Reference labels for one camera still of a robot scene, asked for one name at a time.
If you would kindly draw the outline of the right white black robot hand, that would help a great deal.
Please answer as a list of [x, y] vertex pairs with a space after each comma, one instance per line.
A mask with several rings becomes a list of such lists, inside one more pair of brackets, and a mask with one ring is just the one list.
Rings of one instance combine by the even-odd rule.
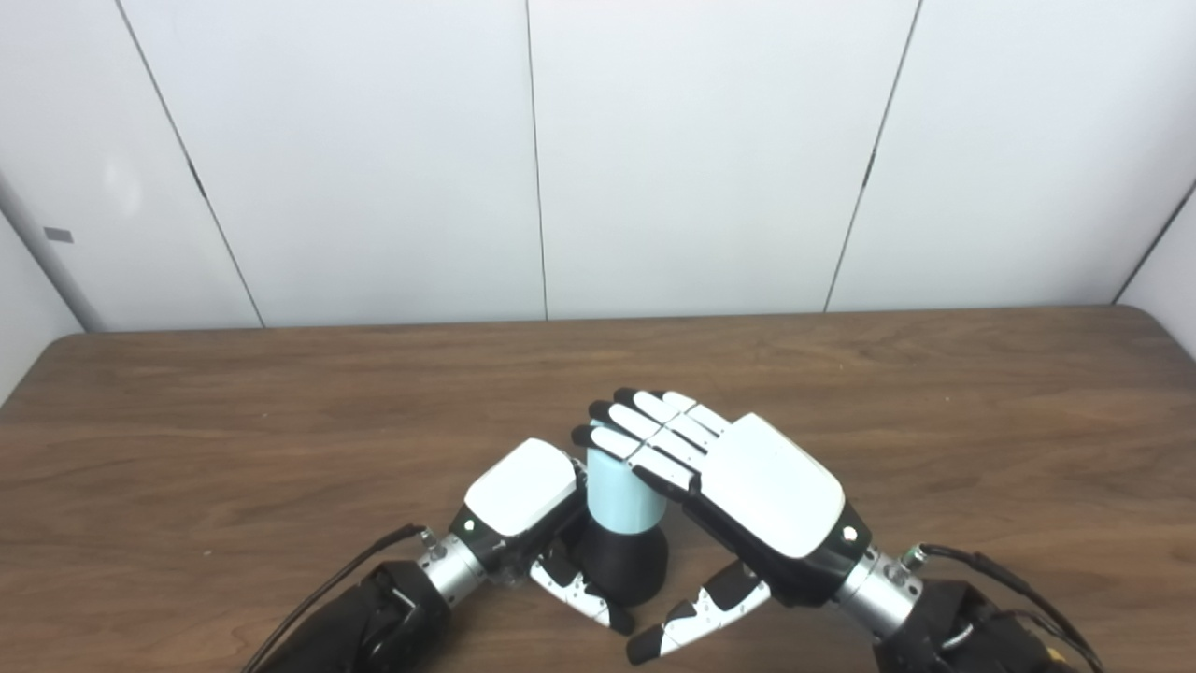
[[681, 504], [736, 562], [628, 640], [642, 665], [704, 638], [771, 599], [785, 608], [840, 602], [860, 585], [872, 536], [837, 477], [755, 412], [730, 421], [685, 394], [620, 388], [588, 406], [578, 447], [626, 464]]

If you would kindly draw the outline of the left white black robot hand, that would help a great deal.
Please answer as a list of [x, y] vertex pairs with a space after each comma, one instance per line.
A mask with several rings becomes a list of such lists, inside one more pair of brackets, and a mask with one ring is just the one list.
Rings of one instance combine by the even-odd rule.
[[444, 539], [445, 555], [427, 569], [448, 604], [483, 582], [527, 579], [568, 608], [628, 636], [631, 614], [570, 559], [568, 538], [588, 519], [581, 463], [547, 440], [527, 438], [466, 489]]

